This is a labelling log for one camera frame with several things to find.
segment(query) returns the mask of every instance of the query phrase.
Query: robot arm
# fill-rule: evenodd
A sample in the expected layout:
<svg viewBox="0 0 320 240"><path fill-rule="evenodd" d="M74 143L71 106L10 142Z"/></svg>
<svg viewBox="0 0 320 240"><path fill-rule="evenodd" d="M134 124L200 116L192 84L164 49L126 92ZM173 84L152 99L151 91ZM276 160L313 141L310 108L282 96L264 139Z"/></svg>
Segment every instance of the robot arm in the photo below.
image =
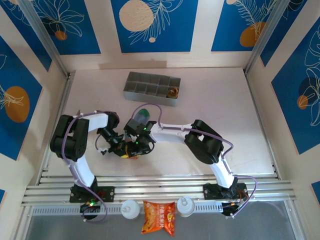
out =
<svg viewBox="0 0 320 240"><path fill-rule="evenodd" d="M50 142L51 151L55 152L59 158L62 158L63 138L73 118L68 115L60 117ZM118 123L119 117L116 113L99 112L77 119L72 125L65 142L64 152L73 176L81 182L81 184L75 182L77 189L82 185L91 189L97 186L96 178L90 171L84 155L88 132L97 130L97 133L110 144L108 152L123 158L149 154L153 149L150 148L150 144L154 147L157 142L186 144L199 161L208 164L212 169L220 195L224 198L232 198L235 195L238 179L232 175L227 162L222 158L224 149L222 141L198 132L221 136L203 121L196 120L193 124L187 125L159 124L156 121L149 121L144 125L130 119L124 131L133 136L135 141L124 141L123 134L118 135L114 132L113 129L118 126Z"/></svg>

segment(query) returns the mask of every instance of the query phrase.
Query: chip bag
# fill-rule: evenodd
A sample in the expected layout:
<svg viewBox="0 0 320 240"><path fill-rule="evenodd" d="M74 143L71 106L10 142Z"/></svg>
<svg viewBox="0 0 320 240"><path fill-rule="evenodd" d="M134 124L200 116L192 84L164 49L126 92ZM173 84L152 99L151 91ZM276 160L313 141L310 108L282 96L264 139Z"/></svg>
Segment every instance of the chip bag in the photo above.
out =
<svg viewBox="0 0 320 240"><path fill-rule="evenodd" d="M143 201L144 225L142 234L152 233L160 229L166 230L172 237L175 235L176 204L154 203Z"/></svg>

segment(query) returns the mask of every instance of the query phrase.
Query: wire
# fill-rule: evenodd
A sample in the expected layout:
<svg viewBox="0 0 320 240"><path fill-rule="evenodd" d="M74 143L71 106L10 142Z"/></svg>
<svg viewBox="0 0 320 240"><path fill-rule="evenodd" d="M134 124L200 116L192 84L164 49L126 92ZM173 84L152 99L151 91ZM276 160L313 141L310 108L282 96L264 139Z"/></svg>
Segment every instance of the wire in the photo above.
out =
<svg viewBox="0 0 320 240"><path fill-rule="evenodd" d="M97 146L97 142L98 142L98 139L101 137L101 134L98 135L98 137L96 138L95 142L94 142L94 146L95 146L95 149L98 151L99 148Z"/></svg>
<svg viewBox="0 0 320 240"><path fill-rule="evenodd" d="M64 138L63 138L63 141L62 141L62 148L61 148L61 155L62 155L62 158L64 160L64 162L67 164L67 166L69 167L70 169L70 172L73 176L73 178L75 179L74 182L75 183L79 183L81 185L81 187L83 187L84 189L86 189L89 193L91 193L93 196L95 196L100 202L101 204L104 206L104 209L105 209L105 215L104 217L101 219L101 220L98 220L98 221L89 221L89 220L86 220L84 219L85 222L87 223L92 223L92 224L97 224L97 223L101 223L103 222L107 215L108 215L108 211L107 211L107 205L105 204L105 202L94 192L92 191L89 187L87 187L86 185L84 185L81 180L78 178L77 174L76 174L76 171L74 170L74 167L72 166L72 164L70 163L70 161L67 159L66 155L65 155L65 148L66 148L66 142L67 142L67 137L68 137L68 134L70 132L70 129L72 127L72 125L75 123L76 120L80 119L80 118L83 118L83 117L87 117L87 116L91 116L91 115L95 115L95 114L102 114L102 113L106 113L104 111L95 111L95 112L92 112L92 113L87 113L87 114L80 114L78 115L77 117L75 117L74 119L72 119L72 121L70 122L69 126L67 127L66 129L66 132L64 134Z"/></svg>
<svg viewBox="0 0 320 240"><path fill-rule="evenodd" d="M252 179L255 182L254 188L252 193L250 194L250 196L247 198L247 200L243 203L243 205L239 208L238 211L236 211L233 215L229 216L228 218L234 218L236 215L238 215L238 213L241 212L242 209L244 209L244 207L248 204L248 202L250 201L250 199L254 196L254 194L256 193L257 190L257 186L258 186L258 180L253 177L253 176L248 176L248 175L233 175L234 177L238 178L238 179Z"/></svg>
<svg viewBox="0 0 320 240"><path fill-rule="evenodd" d="M151 150L148 152L148 154L151 153L154 149L155 149L155 144L152 142L152 148L151 148Z"/></svg>
<svg viewBox="0 0 320 240"><path fill-rule="evenodd" d="M159 125L160 128L162 128L162 129L171 129L171 130L181 130L180 127L161 126L162 108L161 108L161 106L159 106L158 104L145 103L145 104L142 104L142 105L138 106L138 107L133 111L133 113L132 113L132 115L131 115L131 118L132 118L132 119L134 118L135 113L137 112L137 110L139 110L140 108L142 108L142 107L144 107L144 106L147 106L147 105L152 105L152 106L156 106L156 107L159 108L160 114L159 114L158 122L157 122L157 123L158 123L158 125ZM222 141L222 142L225 142L225 143L229 144L229 145L230 145L230 148L228 148L228 149L222 154L222 156L221 156L223 159L225 158L226 154L229 153L229 152L234 148L234 145L232 144L232 142L230 142L230 141L228 141L228 140L226 140L226 139L224 139L224 138L222 138L222 137L216 136L216 135L214 135L214 134L211 134L211 133L208 133L208 132L205 132L205 131L200 131L200 130L198 130L198 129L193 129L193 128L185 128L184 130L191 131L191 132L195 132L195 133L199 133L199 134L203 134L203 135L207 135L207 136L209 136L209 137L211 137L211 138L214 138L214 139L217 139L217 140L220 140L220 141Z"/></svg>
<svg viewBox="0 0 320 240"><path fill-rule="evenodd" d="M230 141L228 141L228 140L226 140L226 139L224 139L224 138L222 138L222 137L216 136L216 135L214 135L214 134L211 134L211 133L208 133L208 132L205 132L205 131L200 131L200 130L198 130L198 129L193 129L193 128L183 128L183 129L181 129L180 127L161 126L161 123L160 123L160 122L161 122L161 117L162 117L162 108L161 108L158 104L145 103L145 104L142 104L142 105L138 106L138 107L133 111L131 118L134 117L134 115L135 115L135 113L136 113L136 111L137 111L138 109L140 109L141 107L146 106L146 105L153 105L153 106L156 106L156 107L158 107L158 108L160 109L160 114L159 114L159 117L158 117L158 125L159 125L159 127L162 128L162 129L180 130L180 131L181 131L181 130L182 130L182 131L191 131L191 132L195 132L195 133L198 133L198 134L202 134L202 135L209 136L209 137L211 137L211 138L220 140L220 141L222 141L222 142L227 143L227 144L230 145L230 147L229 147L229 148L222 154L222 156L221 156L222 162L223 162L226 170L228 171L228 173L229 173L229 174L232 174L234 177L236 177L236 178L238 178L238 179L246 179L246 178L249 178L249 179L253 179L254 182L255 182L255 186L254 186L254 189L253 189L251 195L250 195L250 196L247 198L247 200L243 203L243 205L240 207L240 209L239 209L238 211L236 211L232 216L230 216L230 217L234 218L234 217L235 217L238 213L240 213L241 210L248 204L248 202L251 200L251 198L252 198L253 195L255 194L255 192L256 192L256 190L257 190L257 186L258 186L258 181L257 181L256 178L254 178L253 176L248 176L248 175L236 175L236 174L233 174L233 173L229 170L227 164L224 162L224 159L225 159L226 154L229 153L229 152L234 148L234 145L233 145Z"/></svg>

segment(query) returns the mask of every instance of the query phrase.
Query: white platform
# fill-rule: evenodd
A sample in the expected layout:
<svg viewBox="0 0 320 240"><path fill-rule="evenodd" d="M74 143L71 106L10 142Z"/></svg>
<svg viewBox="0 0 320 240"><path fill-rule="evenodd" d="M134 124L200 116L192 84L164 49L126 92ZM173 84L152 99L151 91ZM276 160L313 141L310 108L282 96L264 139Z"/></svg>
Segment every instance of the white platform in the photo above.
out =
<svg viewBox="0 0 320 240"><path fill-rule="evenodd" d="M116 131L123 127L133 110L143 102L125 100L124 85L130 71L181 78L177 107L163 106L161 122L189 124L201 119L223 138L234 143L227 161L237 174L273 174L272 158L263 137L242 68L164 68L79 70L75 73L65 114L114 111L120 117ZM148 106L150 120L157 120L159 110ZM95 149L97 135L89 135L85 152L96 176L159 176L212 174L185 145L156 143L152 153L138 159L120 158L113 153L102 156ZM107 144L101 137L99 147ZM70 176L63 161L51 154L50 176Z"/></svg>

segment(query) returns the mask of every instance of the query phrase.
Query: gray storage tray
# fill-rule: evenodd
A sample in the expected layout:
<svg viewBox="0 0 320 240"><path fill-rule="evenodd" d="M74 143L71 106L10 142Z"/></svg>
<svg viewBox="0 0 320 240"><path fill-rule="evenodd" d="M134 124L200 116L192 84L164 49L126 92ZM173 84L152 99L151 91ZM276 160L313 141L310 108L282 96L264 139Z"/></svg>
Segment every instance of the gray storage tray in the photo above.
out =
<svg viewBox="0 0 320 240"><path fill-rule="evenodd" d="M167 97L170 88L180 91L181 78L158 74L131 71L124 86L124 97L127 100L175 107L177 98Z"/></svg>

